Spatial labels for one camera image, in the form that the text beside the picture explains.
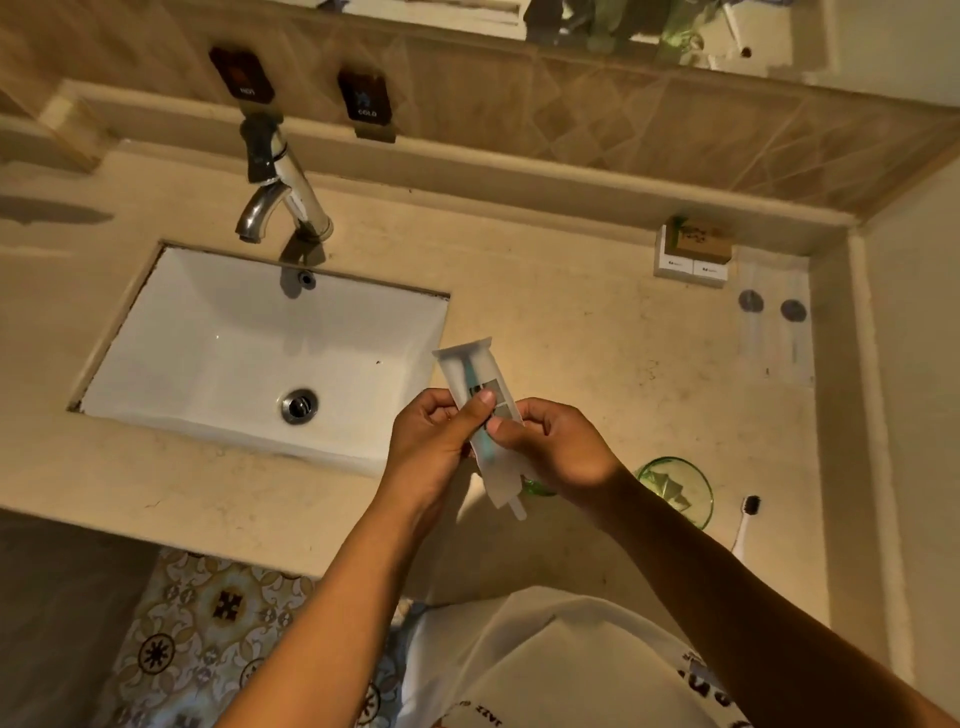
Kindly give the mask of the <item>person's right hand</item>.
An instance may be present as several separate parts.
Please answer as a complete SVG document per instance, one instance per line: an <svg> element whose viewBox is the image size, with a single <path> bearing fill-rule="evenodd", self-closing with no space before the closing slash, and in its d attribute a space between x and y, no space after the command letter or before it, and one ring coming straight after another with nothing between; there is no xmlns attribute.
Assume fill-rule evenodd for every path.
<svg viewBox="0 0 960 728"><path fill-rule="evenodd" d="M538 397L517 403L527 430L522 455L539 481L589 515L604 514L636 479L576 407Z"/></svg>

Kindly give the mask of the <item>person's left hand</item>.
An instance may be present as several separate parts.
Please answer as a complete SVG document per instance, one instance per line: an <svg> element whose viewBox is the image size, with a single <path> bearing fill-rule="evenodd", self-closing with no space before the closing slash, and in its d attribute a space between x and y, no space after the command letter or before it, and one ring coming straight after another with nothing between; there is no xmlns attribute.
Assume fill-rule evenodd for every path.
<svg viewBox="0 0 960 728"><path fill-rule="evenodd" d="M449 448L449 420L463 407L448 389L427 388L396 416L375 502L417 531L432 528L471 441Z"/></svg>

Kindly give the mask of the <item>translucent white toothbrush packet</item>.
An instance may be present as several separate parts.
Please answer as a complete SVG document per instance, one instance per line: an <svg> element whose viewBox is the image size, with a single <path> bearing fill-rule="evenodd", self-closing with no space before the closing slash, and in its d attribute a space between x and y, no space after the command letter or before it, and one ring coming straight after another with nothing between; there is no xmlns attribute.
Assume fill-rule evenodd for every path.
<svg viewBox="0 0 960 728"><path fill-rule="evenodd" d="M519 408L491 351L492 343L493 339L488 337L467 344L435 349L433 357L436 358L438 367L443 373L448 389L458 407L462 407L469 401L462 359L470 358L482 383L482 390L491 390L496 394L497 405L493 415L522 421ZM506 449L496 442L493 443L494 457L492 461L486 467L478 466L477 462L486 495L495 508L507 506L513 516L519 521L524 521L526 511L521 503L520 495L524 478L533 475L534 469L519 453Z"/></svg>

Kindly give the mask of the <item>person's right forearm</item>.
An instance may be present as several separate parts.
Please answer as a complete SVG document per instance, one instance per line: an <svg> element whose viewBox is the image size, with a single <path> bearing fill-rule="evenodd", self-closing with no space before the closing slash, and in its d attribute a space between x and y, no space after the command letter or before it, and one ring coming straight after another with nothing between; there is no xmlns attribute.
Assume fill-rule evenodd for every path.
<svg viewBox="0 0 960 728"><path fill-rule="evenodd" d="M625 468L574 499L627 552L754 728L960 728Z"/></svg>

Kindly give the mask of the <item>person's left forearm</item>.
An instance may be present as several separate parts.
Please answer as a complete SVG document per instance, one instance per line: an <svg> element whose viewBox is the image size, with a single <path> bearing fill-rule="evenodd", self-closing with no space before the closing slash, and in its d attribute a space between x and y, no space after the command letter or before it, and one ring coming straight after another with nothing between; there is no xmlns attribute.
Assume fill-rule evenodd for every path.
<svg viewBox="0 0 960 728"><path fill-rule="evenodd" d="M354 728L448 486L385 479L316 592L215 728Z"/></svg>

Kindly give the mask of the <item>teal toothbrush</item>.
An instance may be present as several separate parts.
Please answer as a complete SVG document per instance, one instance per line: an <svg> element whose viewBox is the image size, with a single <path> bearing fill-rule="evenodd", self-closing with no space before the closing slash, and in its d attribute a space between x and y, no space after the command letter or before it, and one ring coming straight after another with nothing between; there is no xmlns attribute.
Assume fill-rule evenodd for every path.
<svg viewBox="0 0 960 728"><path fill-rule="evenodd" d="M475 394L483 389L482 383L474 369L474 363L471 358L462 358L464 384L467 398L470 400ZM471 445L476 456L478 466L486 467L495 457L495 443L486 431L486 423L480 425L474 435L471 437Z"/></svg>

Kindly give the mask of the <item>chrome sink drain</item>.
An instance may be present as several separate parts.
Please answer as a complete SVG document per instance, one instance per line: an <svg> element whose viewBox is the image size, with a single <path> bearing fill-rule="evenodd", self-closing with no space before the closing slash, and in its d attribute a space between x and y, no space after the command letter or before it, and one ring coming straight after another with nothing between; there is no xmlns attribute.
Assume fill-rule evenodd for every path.
<svg viewBox="0 0 960 728"><path fill-rule="evenodd" d="M291 426L309 423L319 412L319 396L312 389L299 388L283 394L279 399L282 420Z"/></svg>

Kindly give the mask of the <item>green glass cup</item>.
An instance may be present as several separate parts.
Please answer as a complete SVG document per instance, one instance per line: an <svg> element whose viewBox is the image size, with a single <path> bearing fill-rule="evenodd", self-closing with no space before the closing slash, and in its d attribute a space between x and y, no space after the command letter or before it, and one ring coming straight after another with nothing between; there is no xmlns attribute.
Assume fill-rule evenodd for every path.
<svg viewBox="0 0 960 728"><path fill-rule="evenodd" d="M654 458L633 472L693 526L705 530L714 516L714 489L702 470L677 456Z"/></svg>

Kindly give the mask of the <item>white printed shirt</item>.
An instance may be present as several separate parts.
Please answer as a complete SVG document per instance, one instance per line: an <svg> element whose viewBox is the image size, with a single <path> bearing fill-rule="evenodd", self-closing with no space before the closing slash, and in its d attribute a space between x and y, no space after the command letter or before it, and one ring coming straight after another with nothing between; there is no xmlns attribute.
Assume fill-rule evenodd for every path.
<svg viewBox="0 0 960 728"><path fill-rule="evenodd" d="M430 609L395 728L753 728L690 646L556 588Z"/></svg>

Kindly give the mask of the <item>white toothbrush black bristles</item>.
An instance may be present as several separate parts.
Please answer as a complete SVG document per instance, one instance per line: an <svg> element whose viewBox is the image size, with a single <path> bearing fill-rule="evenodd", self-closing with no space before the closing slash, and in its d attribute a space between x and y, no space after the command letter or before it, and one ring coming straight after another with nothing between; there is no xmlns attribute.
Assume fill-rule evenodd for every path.
<svg viewBox="0 0 960 728"><path fill-rule="evenodd" d="M751 520L758 515L761 505L762 498L757 494L748 494L741 502L738 527L730 548L730 553L741 564L746 563L746 542Z"/></svg>

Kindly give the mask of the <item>white ceramic sink basin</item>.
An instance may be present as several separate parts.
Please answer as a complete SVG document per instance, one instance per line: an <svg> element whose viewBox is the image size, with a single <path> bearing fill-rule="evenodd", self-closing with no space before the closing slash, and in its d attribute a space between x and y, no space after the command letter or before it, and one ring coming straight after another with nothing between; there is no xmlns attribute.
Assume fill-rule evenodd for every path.
<svg viewBox="0 0 960 728"><path fill-rule="evenodd" d="M313 290L298 282L312 272ZM82 414L377 478L429 386L450 296L164 246L79 399ZM317 415L280 398L312 389Z"/></svg>

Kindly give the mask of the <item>brown cardboard box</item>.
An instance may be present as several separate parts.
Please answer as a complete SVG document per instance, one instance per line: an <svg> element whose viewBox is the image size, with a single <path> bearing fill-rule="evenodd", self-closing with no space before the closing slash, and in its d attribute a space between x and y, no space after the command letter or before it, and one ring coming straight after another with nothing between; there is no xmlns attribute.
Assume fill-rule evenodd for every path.
<svg viewBox="0 0 960 728"><path fill-rule="evenodd" d="M666 222L664 249L668 256L726 265L734 256L734 245L734 237L721 225L684 216Z"/></svg>

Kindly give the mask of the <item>chrome faucet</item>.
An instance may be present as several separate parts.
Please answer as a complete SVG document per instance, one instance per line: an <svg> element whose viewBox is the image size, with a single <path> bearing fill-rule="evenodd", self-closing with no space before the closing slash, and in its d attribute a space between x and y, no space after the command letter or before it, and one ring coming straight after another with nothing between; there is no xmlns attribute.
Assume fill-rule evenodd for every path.
<svg viewBox="0 0 960 728"><path fill-rule="evenodd" d="M287 141L282 124L266 112L247 114L239 127L246 147L246 176L255 186L235 227L237 237L259 244L272 214L283 205L294 233L282 260L318 266L326 262L325 242L334 224Z"/></svg>

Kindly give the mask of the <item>dark sign plate blue mark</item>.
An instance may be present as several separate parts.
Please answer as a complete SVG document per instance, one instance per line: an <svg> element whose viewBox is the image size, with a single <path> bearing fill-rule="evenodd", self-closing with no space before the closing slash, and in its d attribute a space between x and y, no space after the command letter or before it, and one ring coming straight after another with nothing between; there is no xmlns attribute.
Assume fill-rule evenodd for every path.
<svg viewBox="0 0 960 728"><path fill-rule="evenodd" d="M337 83L346 114L352 122L379 127L392 124L392 107L383 76L343 68L338 73Z"/></svg>

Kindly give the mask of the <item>dark sign plate red mark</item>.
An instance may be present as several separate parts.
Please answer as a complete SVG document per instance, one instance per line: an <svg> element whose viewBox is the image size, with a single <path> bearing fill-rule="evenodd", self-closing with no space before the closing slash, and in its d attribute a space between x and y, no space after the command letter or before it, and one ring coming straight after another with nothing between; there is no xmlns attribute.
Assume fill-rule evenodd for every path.
<svg viewBox="0 0 960 728"><path fill-rule="evenodd" d="M273 103L276 91L252 51L213 46L208 57L233 98L264 106Z"/></svg>

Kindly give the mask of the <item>wall mirror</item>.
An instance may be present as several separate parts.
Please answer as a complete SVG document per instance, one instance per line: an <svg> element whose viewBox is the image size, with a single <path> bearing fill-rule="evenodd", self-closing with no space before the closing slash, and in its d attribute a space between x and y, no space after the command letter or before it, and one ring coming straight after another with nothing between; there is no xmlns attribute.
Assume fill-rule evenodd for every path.
<svg viewBox="0 0 960 728"><path fill-rule="evenodd" d="M960 0L270 0L960 108Z"/></svg>

